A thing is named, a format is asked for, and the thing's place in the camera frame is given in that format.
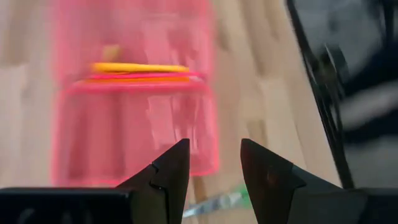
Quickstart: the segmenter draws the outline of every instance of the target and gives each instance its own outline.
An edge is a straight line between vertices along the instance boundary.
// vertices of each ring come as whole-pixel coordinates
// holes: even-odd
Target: wooden floor
[[[213,0],[220,171],[190,181],[199,202],[243,183],[241,138],[340,185],[284,2]],[[44,0],[1,0],[0,186],[49,185],[55,85]],[[187,223],[254,223],[252,210]]]

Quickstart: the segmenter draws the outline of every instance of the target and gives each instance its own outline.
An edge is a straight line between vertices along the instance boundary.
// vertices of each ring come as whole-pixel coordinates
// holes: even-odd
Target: green pen
[[[251,208],[251,202],[246,185],[240,185],[238,188],[227,194],[216,196],[195,205],[190,205],[186,210],[184,210],[182,217],[187,218],[194,215],[202,215],[230,208]]]

